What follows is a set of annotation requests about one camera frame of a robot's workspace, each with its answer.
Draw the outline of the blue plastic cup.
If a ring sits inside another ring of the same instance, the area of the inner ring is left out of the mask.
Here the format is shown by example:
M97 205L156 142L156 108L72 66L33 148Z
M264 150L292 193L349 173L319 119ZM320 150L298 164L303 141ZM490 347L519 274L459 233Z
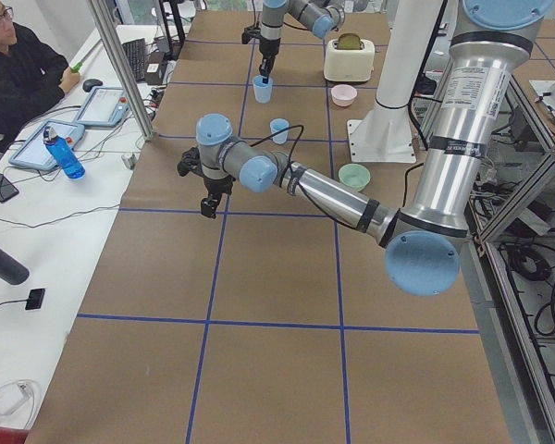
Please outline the blue plastic cup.
M273 79L263 75L253 78L253 94L255 100L260 104L268 104L271 100L273 91Z

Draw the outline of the cream toaster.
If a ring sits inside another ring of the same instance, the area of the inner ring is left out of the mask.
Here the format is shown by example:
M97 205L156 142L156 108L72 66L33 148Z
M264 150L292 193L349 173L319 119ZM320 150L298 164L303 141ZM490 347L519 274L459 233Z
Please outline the cream toaster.
M372 41L362 39L361 48L342 50L337 40L330 40L324 62L324 78L331 82L366 82L371 79L376 49Z

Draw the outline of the pink bowl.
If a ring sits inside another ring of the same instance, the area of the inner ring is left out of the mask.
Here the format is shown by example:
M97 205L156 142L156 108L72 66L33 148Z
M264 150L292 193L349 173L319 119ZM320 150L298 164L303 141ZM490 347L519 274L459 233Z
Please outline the pink bowl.
M334 105L347 107L357 98L357 90L349 84L338 84L330 89L331 100Z

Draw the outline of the toast slice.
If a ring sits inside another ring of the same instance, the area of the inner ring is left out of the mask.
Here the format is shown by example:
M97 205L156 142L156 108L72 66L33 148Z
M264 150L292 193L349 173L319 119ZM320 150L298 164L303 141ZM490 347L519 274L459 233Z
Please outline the toast slice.
M342 51L357 51L363 48L360 36L353 32L346 32L337 39L337 49Z

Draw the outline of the black keyboard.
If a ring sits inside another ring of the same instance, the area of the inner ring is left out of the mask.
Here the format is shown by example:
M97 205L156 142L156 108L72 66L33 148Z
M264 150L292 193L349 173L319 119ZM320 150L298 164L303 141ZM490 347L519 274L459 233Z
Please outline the black keyboard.
M123 43L122 49L128 60L130 71L137 82L145 80L146 42L143 38Z

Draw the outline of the green bowl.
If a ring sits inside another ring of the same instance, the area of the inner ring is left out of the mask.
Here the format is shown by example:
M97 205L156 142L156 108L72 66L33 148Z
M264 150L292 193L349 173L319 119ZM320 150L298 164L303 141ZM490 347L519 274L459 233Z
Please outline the green bowl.
M371 180L371 173L363 165L349 163L339 168L338 177L343 185L356 191L363 191Z

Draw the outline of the blue water bottle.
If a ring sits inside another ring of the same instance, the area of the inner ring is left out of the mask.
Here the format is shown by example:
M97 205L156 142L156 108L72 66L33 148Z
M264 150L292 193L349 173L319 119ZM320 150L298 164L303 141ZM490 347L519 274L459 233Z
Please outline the blue water bottle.
M82 163L51 125L43 130L43 144L69 179L81 179L85 175Z

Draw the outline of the teach pendant far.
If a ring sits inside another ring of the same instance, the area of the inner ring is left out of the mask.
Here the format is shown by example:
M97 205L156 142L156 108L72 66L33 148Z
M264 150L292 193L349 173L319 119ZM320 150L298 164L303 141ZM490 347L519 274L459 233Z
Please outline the teach pendant far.
M129 111L125 91L120 87L96 86L74 117L74 122L90 128L113 128Z

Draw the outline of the teach pendant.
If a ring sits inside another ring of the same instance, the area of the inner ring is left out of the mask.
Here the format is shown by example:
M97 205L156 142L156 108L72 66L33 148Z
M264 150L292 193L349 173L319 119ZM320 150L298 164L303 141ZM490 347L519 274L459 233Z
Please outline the teach pendant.
M120 87L96 86L74 117L74 122L90 128L113 128L129 111L125 91Z
M54 130L60 142L52 151L44 141L46 130ZM73 149L83 138L85 127L80 123L48 119L36 129L31 136L12 154L8 162L14 167L34 169L42 172L51 171L60 166L66 157L73 157Z

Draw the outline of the black computer mouse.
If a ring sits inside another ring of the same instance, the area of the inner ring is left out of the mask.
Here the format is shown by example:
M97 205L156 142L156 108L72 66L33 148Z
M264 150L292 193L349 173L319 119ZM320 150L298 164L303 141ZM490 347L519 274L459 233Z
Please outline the black computer mouse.
M98 79L87 79L82 83L82 89L89 93L93 88L100 87L103 85L103 82Z

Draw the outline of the teach pendant near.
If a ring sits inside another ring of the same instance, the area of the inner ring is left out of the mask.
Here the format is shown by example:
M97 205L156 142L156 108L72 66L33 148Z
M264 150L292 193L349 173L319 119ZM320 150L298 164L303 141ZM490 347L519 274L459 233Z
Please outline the teach pendant near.
M46 130L54 130L60 142L52 151L44 141ZM66 157L73 157L73 149L83 138L85 127L80 123L48 119L36 129L31 136L12 154L8 162L14 167L34 169L42 172L51 171L60 166Z

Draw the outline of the small black square device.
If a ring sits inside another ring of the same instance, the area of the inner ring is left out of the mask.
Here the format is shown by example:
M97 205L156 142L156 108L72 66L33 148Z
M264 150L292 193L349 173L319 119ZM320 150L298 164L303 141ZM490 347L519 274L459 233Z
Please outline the small black square device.
M29 296L25 304L25 310L34 311L34 310L40 309L43 305L44 294L45 294L44 288L30 290Z

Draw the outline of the black smartphone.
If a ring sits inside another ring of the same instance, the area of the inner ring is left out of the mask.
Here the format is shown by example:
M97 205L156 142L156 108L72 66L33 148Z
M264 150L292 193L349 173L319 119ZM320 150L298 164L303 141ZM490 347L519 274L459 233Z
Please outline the black smartphone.
M0 203L5 203L19 195L18 188L2 173L0 173Z

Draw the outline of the black thermos bottle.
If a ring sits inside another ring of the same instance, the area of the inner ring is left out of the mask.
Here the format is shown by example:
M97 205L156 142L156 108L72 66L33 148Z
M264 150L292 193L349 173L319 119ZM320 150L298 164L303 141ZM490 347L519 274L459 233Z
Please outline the black thermos bottle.
M22 284L29 278L29 269L0 249L0 278L10 285Z

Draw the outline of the seated person in black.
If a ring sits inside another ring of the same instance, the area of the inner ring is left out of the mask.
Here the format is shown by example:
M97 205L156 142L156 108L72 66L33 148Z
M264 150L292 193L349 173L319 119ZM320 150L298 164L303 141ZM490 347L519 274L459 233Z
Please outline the seated person in black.
M67 60L15 22L12 8L0 1L0 153L79 82Z

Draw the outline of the white central pedestal column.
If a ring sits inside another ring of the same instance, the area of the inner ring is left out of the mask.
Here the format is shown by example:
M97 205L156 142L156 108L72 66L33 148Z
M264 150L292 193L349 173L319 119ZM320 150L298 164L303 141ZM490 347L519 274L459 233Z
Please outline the white central pedestal column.
M361 120L348 122L354 163L413 163L409 107L429 42L437 35L443 1L398 3L374 107Z

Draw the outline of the aluminium frame post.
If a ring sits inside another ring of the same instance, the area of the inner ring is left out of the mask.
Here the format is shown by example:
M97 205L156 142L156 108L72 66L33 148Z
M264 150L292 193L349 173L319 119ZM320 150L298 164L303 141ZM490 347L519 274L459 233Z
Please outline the aluminium frame post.
M137 82L134 79L130 64L125 57L116 26L112 20L107 4L103 0L87 0L88 8L103 42L107 56L125 91L130 110L138 124L143 139L148 142L154 136L154 127L147 114Z

